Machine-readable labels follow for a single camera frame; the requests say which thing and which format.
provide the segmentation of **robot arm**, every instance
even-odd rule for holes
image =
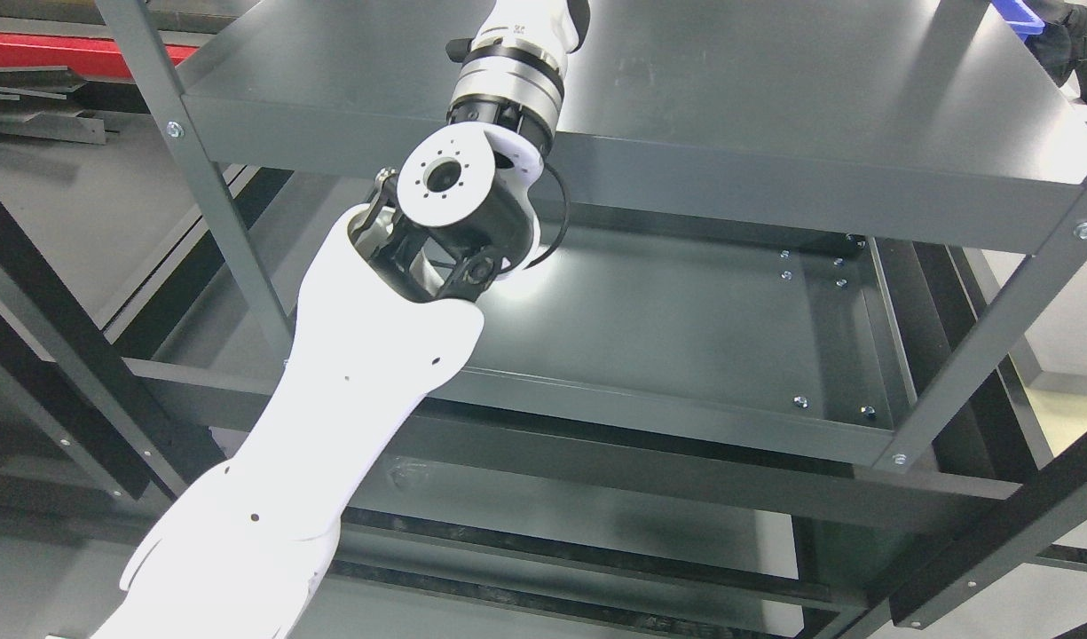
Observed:
[[[93,639],[290,634],[370,466],[468,361],[484,323],[475,300],[539,250],[527,190],[588,17],[585,0],[498,0],[460,60],[449,124],[334,224],[271,403],[134,551],[128,594]],[[429,259],[434,245],[449,262]]]

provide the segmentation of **metal shelf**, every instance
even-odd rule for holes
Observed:
[[[368,186],[296,174],[252,227],[284,306],[330,222]],[[468,366],[433,397],[875,462],[908,412],[910,384],[872,252],[830,235],[717,221],[688,234],[642,230],[650,218],[576,208],[561,254],[482,297],[486,331]],[[719,239],[749,234],[757,243]],[[816,242],[824,249],[801,250]],[[260,339],[222,272],[157,360],[275,381],[283,367],[255,348]]]
[[[552,161],[594,205],[1033,252],[1087,127],[986,8],[597,2]],[[489,9],[267,0],[179,67],[183,102],[213,161],[372,177],[441,125],[442,43]]]

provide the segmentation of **shelf board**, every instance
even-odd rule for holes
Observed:
[[[986,2],[688,7],[595,3],[552,156],[576,200],[1032,252],[1079,193],[1087,127]],[[215,161],[372,177],[489,9],[267,0],[179,67],[186,106]]]

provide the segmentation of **black cable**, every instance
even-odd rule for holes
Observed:
[[[559,190],[563,193],[563,222],[559,224],[559,233],[555,234],[554,239],[551,241],[551,246],[544,251],[538,258],[533,259],[530,264],[526,268],[539,265],[545,259],[551,258],[554,251],[559,248],[559,245],[563,242],[564,236],[567,236],[567,226],[571,225],[571,193],[567,192],[567,183],[563,180],[563,175],[559,175],[559,171],[554,170],[550,163],[545,162],[544,168],[554,177],[554,180],[559,183]]]

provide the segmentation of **gray metal sheet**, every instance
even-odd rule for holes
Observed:
[[[193,202],[152,118],[100,117],[100,147],[0,137],[0,199],[101,327]]]
[[[442,121],[442,43],[489,5],[267,0],[182,65],[186,106],[217,161],[367,177]],[[555,163],[599,205],[1032,251],[1087,129],[986,8],[595,2]]]
[[[297,174],[255,223],[283,303],[330,222],[367,186]],[[903,384],[887,380],[897,363],[875,348],[872,323],[889,321],[885,308],[871,311],[875,287],[858,263],[839,270],[830,255],[782,259],[778,248],[575,225],[538,272],[482,297],[486,331],[473,359],[433,394],[869,464],[895,423],[885,385]],[[157,358],[276,380],[280,361],[259,339],[222,273]],[[866,404],[877,419],[859,415]]]

